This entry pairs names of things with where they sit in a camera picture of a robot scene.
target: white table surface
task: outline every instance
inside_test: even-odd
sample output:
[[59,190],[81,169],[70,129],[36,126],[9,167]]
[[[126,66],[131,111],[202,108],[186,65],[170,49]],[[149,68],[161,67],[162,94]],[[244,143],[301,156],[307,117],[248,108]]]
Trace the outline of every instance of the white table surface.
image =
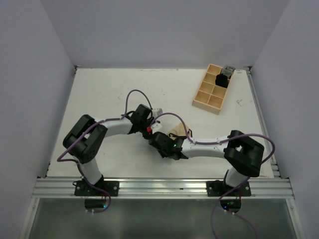
[[[194,137],[216,138],[233,129],[261,134],[246,72],[235,71],[219,115],[191,105],[204,74],[205,70],[200,69],[78,69],[47,176],[80,175],[74,163],[56,161],[65,150],[64,137],[84,114],[100,119],[119,117],[132,89],[142,90],[153,108],[180,115]],[[140,93],[132,93],[128,111],[141,103],[147,105]],[[166,132],[179,123],[173,116],[163,116],[160,121]],[[265,145],[263,139],[256,140]],[[231,167],[220,158],[161,158],[140,133],[104,139],[96,158],[104,177],[223,178]],[[270,162],[262,165],[260,177],[274,177]]]

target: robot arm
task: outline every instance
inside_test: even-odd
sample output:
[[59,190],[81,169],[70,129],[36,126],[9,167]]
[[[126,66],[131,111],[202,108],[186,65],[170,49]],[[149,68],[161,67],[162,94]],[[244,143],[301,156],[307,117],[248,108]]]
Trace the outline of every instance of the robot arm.
[[[233,167],[226,173],[224,183],[228,187],[235,187],[247,177],[258,177],[262,163],[264,147],[252,138],[244,137],[228,142],[202,145],[186,139],[185,136],[178,136],[171,139],[162,132],[152,133],[150,124],[155,114],[144,105],[139,105],[131,116],[124,116],[121,119],[113,119],[97,125],[87,137],[84,137],[71,150],[70,154],[79,161],[84,176],[92,184],[103,180],[103,175],[98,169],[95,156],[104,138],[117,134],[131,134],[140,132],[149,144],[156,148],[162,157],[169,157],[175,160],[188,159],[198,156],[220,157],[226,159]],[[75,124],[63,141],[63,146],[68,148],[73,144],[91,125],[98,122],[97,119],[84,115]],[[243,134],[233,130],[229,136],[216,139],[196,139],[198,142],[223,142],[226,139]]]
[[243,134],[238,130],[231,131],[229,136],[215,139],[188,140],[185,136],[171,139],[166,134],[155,132],[149,144],[155,147],[162,157],[175,160],[199,156],[219,157],[226,159],[233,167],[226,173],[224,183],[236,187],[247,177],[258,177],[262,164],[264,147],[250,137],[230,140],[214,145],[196,144],[198,142],[223,142]]
[[[103,175],[95,159],[103,139],[117,134],[131,134],[136,132],[141,132],[144,138],[148,138],[150,134],[147,132],[147,127],[154,119],[153,116],[149,116],[157,116],[156,114],[158,112],[158,110],[152,112],[150,108],[139,105],[131,116],[125,116],[121,119],[112,119],[97,125],[70,150],[69,153],[75,160],[78,160],[84,176],[92,185],[95,185],[103,179]],[[83,115],[65,137],[63,146],[68,148],[83,132],[99,121],[99,119],[94,119],[89,115]]]

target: white wall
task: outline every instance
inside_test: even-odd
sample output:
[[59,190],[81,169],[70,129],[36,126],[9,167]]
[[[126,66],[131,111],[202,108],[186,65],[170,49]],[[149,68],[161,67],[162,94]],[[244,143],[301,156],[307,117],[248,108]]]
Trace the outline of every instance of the white wall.
[[319,235],[319,1],[290,0],[253,67],[276,159],[309,239]]
[[73,66],[39,0],[0,1],[0,235],[20,233],[47,167]]
[[41,0],[84,67],[251,66],[289,0]]

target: wooden compartment box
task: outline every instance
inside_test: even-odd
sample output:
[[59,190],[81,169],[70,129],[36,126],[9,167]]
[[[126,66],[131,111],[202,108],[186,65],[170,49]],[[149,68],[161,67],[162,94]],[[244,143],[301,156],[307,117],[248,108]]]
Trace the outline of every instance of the wooden compartment box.
[[[193,106],[217,115],[220,113],[227,94],[227,88],[217,86],[215,80],[222,69],[220,66],[209,64],[195,99],[193,100]],[[228,79],[228,87],[230,86],[232,77],[233,76]]]

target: red object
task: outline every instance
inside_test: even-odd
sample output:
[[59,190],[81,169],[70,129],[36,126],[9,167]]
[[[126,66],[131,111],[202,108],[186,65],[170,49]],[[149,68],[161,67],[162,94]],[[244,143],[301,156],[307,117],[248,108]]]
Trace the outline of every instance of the red object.
[[147,130],[148,133],[152,132],[152,128],[151,127],[147,127],[146,130]]

